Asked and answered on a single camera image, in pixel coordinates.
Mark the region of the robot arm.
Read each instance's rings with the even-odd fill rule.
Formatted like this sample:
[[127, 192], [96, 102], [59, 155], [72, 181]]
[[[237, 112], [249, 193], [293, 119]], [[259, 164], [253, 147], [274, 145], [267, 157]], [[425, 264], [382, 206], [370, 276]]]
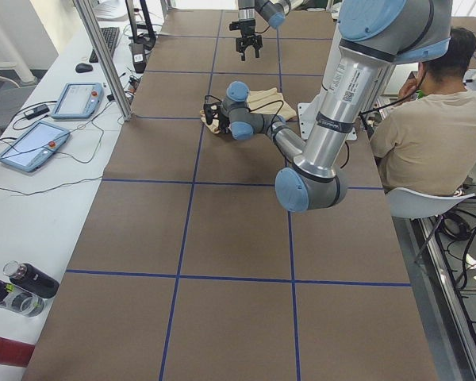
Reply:
[[259, 58], [263, 47], [262, 33], [255, 30], [257, 15], [267, 23], [267, 28], [278, 29], [290, 12], [306, 3], [302, 0], [238, 1], [238, 20], [231, 22], [228, 28], [230, 31], [240, 32], [240, 36], [235, 39], [235, 47], [241, 60], [246, 60], [248, 47], [254, 48], [255, 58]]
[[398, 64], [441, 57], [450, 40], [449, 1], [346, 1], [340, 8], [334, 42], [337, 64], [324, 75], [316, 97], [313, 127], [300, 138], [279, 114], [261, 114], [248, 105], [245, 83], [228, 85], [222, 99], [206, 97], [207, 123], [236, 140], [267, 135], [288, 160], [275, 178], [279, 203], [291, 212], [329, 208], [347, 193], [336, 158], [372, 94]]

